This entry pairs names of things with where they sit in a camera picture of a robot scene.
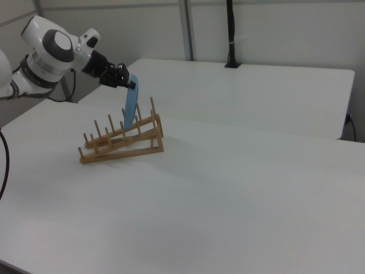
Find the black cable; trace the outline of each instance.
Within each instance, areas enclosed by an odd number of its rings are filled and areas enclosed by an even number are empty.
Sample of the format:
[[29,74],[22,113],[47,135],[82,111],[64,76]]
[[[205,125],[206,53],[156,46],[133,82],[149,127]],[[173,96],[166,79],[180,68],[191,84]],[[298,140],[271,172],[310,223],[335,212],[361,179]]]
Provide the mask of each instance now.
[[356,130],[355,130],[354,121],[352,120],[351,116],[348,117],[348,121],[351,122],[351,124],[352,124],[352,129],[354,130],[354,141],[356,142]]
[[17,72],[20,69],[20,66],[13,70],[13,73]]
[[9,155],[9,148],[7,146],[7,143],[6,143],[6,139],[5,139],[5,136],[3,135],[3,133],[1,132],[1,128],[0,128],[0,137],[2,139],[2,142],[4,144],[4,148],[5,148],[5,154],[6,154],[6,167],[5,167],[5,176],[4,176],[4,181],[2,183],[2,187],[1,187],[1,190],[0,190],[0,200],[1,200],[1,197],[5,191],[5,187],[6,187],[6,183],[7,183],[7,177],[9,175],[9,168],[10,168],[10,155]]
[[74,93],[75,93],[75,89],[76,89],[76,71],[74,70],[74,88],[72,89],[72,93],[71,95],[65,99],[65,100],[55,100],[55,99],[52,99],[51,97],[47,97],[49,100],[53,101],[53,102],[57,102],[57,103],[62,103],[62,102],[67,102],[68,100],[70,100],[73,96],[74,96]]

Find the blue plate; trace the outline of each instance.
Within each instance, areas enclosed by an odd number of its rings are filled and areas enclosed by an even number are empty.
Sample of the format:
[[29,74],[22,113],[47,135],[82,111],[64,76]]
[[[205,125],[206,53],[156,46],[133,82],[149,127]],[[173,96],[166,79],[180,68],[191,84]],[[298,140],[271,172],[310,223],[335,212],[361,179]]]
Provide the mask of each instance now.
[[129,129],[133,120],[135,119],[137,100],[138,100],[138,79],[134,74],[131,74],[131,81],[136,83],[135,89],[128,88],[127,100],[125,101],[125,112],[124,112],[124,128]]

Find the white table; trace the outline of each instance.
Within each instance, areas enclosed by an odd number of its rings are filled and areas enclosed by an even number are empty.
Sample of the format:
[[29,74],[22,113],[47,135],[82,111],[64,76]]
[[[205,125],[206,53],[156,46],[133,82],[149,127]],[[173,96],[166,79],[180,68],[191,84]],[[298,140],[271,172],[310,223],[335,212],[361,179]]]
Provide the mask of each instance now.
[[[340,138],[354,72],[325,68],[140,59],[129,66],[163,117]],[[99,87],[79,104],[120,109],[125,88]]]
[[109,113],[46,100],[3,128],[1,260],[34,274],[365,271],[364,144],[162,116],[165,152],[80,164],[82,134]]

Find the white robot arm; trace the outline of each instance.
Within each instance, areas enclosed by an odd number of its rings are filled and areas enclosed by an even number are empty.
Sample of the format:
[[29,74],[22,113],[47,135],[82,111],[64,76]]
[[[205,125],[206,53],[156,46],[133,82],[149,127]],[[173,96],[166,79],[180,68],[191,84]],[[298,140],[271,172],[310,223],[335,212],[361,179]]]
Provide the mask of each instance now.
[[135,88],[124,64],[115,66],[94,50],[100,39],[94,29],[76,37],[55,23],[34,16],[21,36],[33,50],[14,73],[0,50],[0,99],[46,97],[68,69],[98,77],[99,83],[106,86]]

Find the white wall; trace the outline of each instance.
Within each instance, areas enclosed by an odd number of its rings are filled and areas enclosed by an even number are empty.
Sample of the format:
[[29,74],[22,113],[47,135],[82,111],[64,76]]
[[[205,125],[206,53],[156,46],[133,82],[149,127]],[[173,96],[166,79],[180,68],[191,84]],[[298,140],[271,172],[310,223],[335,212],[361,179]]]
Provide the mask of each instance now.
[[[21,39],[21,32],[33,15],[32,0],[0,0],[0,49],[7,55],[13,69],[30,52],[29,45]],[[0,100],[0,127],[39,102],[40,99],[33,98]]]
[[[221,5],[192,0],[198,61],[226,62],[226,6],[222,1],[218,3]],[[364,2],[241,4],[234,5],[234,16],[236,36],[249,35],[236,45],[238,61],[354,70],[349,112],[353,114],[358,139],[365,142]],[[352,139],[350,128],[345,130],[345,137]]]
[[[112,63],[140,58],[186,59],[178,0],[42,1],[44,16],[77,36],[96,29],[95,50]],[[78,74],[74,102],[97,88],[98,80]],[[70,89],[71,76],[67,76]],[[62,98],[60,91],[53,97]]]

